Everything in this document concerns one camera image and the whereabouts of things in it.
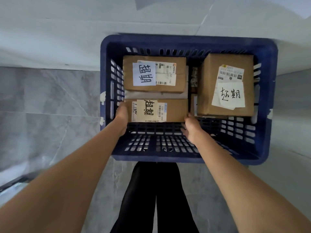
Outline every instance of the forearm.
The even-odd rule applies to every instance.
[[[196,147],[219,186],[240,233],[307,232],[309,220],[284,197],[236,161],[207,133]]]
[[[99,178],[124,127],[115,119],[0,209],[1,232],[80,232]]]

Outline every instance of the leg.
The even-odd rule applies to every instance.
[[[152,233],[156,205],[156,163],[138,162],[111,233]]]
[[[199,232],[176,163],[157,163],[158,232]]]

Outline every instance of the person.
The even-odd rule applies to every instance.
[[[31,181],[0,209],[1,233],[80,232],[105,165],[128,122],[121,103],[100,133]],[[199,150],[240,233],[310,232],[310,221],[224,151],[192,116],[183,134]],[[175,163],[138,162],[111,232],[198,232]]]

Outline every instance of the plastic crate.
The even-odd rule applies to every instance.
[[[101,126],[112,121],[124,100],[124,55],[183,56],[189,70],[209,53],[254,55],[255,115],[227,120],[200,119],[204,130],[245,165],[262,164],[270,146],[277,47],[270,39],[122,34],[107,36],[100,51]],[[116,160],[203,163],[179,123],[130,123],[112,155]]]

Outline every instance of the package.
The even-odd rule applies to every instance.
[[[197,113],[197,94],[191,94],[190,113],[196,118],[215,118],[215,119],[227,119],[225,115],[202,115]]]
[[[130,122],[183,122],[188,113],[187,99],[126,99]]]
[[[208,54],[199,74],[198,114],[254,115],[252,55]]]
[[[186,58],[126,55],[123,57],[123,75],[125,90],[183,93]]]
[[[197,94],[198,67],[192,67],[191,70],[191,93]]]
[[[186,66],[186,86],[183,93],[136,92],[125,90],[125,99],[188,99],[189,67]]]

